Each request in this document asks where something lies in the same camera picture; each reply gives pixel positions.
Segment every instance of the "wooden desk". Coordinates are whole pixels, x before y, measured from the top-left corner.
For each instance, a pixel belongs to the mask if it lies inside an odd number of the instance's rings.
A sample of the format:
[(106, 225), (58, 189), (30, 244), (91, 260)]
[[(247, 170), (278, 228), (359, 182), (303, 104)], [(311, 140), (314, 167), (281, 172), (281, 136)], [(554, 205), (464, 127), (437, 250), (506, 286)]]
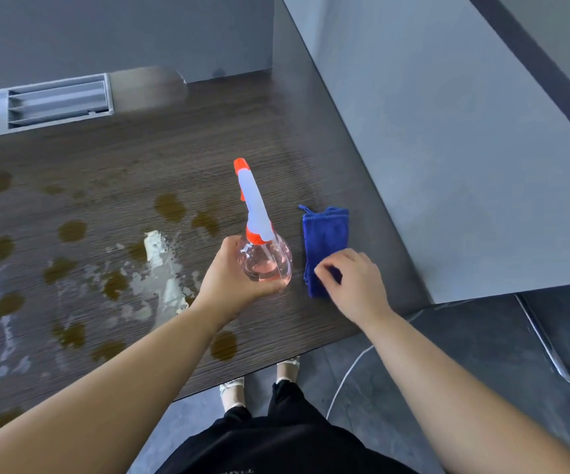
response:
[(179, 397), (357, 332), (330, 302), (306, 294), (300, 203), (348, 207), (351, 246), (380, 265), (395, 309), (428, 304), (287, 23), (281, 13), (273, 72), (189, 85), (173, 109), (0, 138), (0, 423), (153, 328), (160, 300), (129, 285), (147, 274), (138, 245), (145, 232), (172, 242), (177, 281), (196, 291), (222, 238), (244, 229), (236, 157), (248, 160), (292, 248), (294, 275), (284, 293), (226, 328), (227, 341), (235, 339), (223, 356), (230, 359), (207, 352)]

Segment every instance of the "spray bottle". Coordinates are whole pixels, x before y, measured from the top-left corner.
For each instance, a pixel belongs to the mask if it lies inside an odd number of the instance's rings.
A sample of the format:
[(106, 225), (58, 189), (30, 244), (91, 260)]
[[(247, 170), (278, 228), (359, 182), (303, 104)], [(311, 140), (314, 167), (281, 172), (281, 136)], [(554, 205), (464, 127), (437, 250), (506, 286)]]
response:
[(291, 279), (292, 255), (265, 210), (257, 182), (243, 158), (234, 160), (234, 171), (241, 185), (241, 200), (248, 206), (248, 224), (237, 245), (241, 269), (252, 281)]

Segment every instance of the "person's right arm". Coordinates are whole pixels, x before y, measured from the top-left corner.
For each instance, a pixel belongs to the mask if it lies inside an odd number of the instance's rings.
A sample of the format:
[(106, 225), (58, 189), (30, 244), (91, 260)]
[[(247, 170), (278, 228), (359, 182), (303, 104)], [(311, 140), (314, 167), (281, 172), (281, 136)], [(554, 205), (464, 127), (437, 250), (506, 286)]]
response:
[[(327, 270), (342, 273), (336, 283)], [(390, 308), (378, 267), (346, 249), (315, 273), (375, 345), (444, 469), (454, 474), (570, 473), (570, 449), (449, 358)]]

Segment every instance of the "hand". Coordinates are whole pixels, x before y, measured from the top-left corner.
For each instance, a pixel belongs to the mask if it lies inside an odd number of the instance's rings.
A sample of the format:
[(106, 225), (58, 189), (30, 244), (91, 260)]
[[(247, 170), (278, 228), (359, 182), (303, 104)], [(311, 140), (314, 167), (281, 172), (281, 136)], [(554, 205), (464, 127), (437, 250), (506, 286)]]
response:
[[(329, 272), (329, 267), (340, 270), (341, 284)], [(346, 248), (324, 258), (314, 272), (337, 308), (360, 328), (392, 312), (379, 268), (366, 254)]]
[(251, 281), (237, 261), (240, 236), (229, 236), (221, 244), (217, 256), (206, 271), (192, 308), (199, 308), (218, 317), (223, 327), (253, 301), (285, 288), (282, 280)]

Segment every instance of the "folded blue towel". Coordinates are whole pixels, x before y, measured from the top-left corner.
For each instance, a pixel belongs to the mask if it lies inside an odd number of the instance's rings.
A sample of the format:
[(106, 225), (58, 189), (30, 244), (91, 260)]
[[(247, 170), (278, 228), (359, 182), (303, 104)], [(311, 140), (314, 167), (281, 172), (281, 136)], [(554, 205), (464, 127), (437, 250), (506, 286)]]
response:
[[(315, 275), (315, 267), (329, 254), (343, 250), (349, 243), (349, 211), (348, 209), (329, 206), (324, 213), (314, 213), (307, 206), (299, 206), (305, 210), (303, 214), (303, 233), (305, 235), (305, 283), (312, 298), (328, 296), (320, 279)], [(337, 282), (342, 275), (331, 269)]]

